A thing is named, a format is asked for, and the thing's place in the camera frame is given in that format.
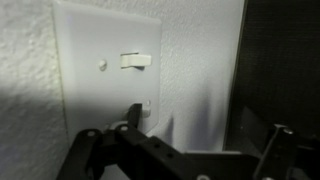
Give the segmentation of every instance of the white switch plate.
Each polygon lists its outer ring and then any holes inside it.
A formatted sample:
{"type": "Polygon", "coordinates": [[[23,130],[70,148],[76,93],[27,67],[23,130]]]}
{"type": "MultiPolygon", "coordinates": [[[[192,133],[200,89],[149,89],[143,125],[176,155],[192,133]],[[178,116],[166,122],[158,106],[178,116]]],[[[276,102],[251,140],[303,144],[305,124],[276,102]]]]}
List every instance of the white switch plate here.
{"type": "Polygon", "coordinates": [[[159,119],[161,21],[105,9],[54,2],[54,19],[69,142],[87,128],[120,121],[134,103],[151,102],[146,133],[159,119]],[[121,69],[120,54],[152,56],[144,70],[121,69]],[[100,61],[106,61],[104,71],[100,61]]]}

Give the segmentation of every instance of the black metal bracket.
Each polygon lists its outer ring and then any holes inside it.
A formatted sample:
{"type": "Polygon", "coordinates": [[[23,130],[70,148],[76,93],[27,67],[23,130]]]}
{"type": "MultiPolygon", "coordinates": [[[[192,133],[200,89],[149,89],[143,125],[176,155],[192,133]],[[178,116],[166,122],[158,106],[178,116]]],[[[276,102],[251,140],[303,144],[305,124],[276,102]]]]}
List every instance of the black metal bracket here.
{"type": "Polygon", "coordinates": [[[141,110],[141,104],[132,105],[127,123],[113,130],[104,133],[96,129],[81,131],[57,180],[99,180],[104,168],[114,164],[133,180],[285,180],[288,179],[288,168],[297,164],[299,168],[308,169],[312,179],[318,177],[308,163],[300,162],[306,158],[306,153],[319,154],[318,146],[304,143],[301,151],[297,147],[306,140],[299,139],[288,128],[275,128],[272,138],[265,133],[261,136],[264,142],[255,141],[260,148],[263,146],[261,159],[240,153],[182,154],[157,137],[147,137],[137,129],[141,110]]]}

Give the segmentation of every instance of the textured wall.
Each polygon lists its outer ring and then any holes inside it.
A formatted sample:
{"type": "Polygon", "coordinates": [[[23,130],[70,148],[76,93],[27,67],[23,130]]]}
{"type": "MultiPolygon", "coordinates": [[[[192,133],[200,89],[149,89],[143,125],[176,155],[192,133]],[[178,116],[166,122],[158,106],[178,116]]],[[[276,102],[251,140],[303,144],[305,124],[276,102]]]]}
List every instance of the textured wall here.
{"type": "MultiPolygon", "coordinates": [[[[221,150],[243,0],[74,1],[163,21],[152,133],[180,150],[221,150]]],[[[51,7],[0,1],[1,180],[54,179],[67,152],[51,7]]]]}

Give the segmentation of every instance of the screw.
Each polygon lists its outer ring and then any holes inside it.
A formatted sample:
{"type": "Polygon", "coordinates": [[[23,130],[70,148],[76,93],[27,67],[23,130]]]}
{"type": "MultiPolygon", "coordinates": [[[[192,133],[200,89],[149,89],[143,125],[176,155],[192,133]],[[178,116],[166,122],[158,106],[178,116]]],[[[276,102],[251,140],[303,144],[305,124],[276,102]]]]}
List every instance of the screw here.
{"type": "Polygon", "coordinates": [[[105,71],[107,69],[107,62],[105,60],[99,62],[99,69],[100,71],[105,71]]]}
{"type": "Polygon", "coordinates": [[[200,174],[197,176],[197,180],[210,180],[210,177],[204,174],[200,174]]]}
{"type": "Polygon", "coordinates": [[[122,127],[120,128],[120,130],[121,130],[121,131],[128,131],[128,126],[122,126],[122,127]]]}
{"type": "Polygon", "coordinates": [[[293,134],[293,131],[289,128],[284,128],[283,132],[287,133],[287,134],[293,134]]]}
{"type": "Polygon", "coordinates": [[[274,180],[274,179],[271,177],[264,177],[264,178],[262,178],[262,180],[274,180]]]}
{"type": "Polygon", "coordinates": [[[96,134],[96,133],[95,133],[94,131],[89,131],[87,135],[88,135],[89,137],[92,137],[92,136],[94,136],[95,134],[96,134]]]}

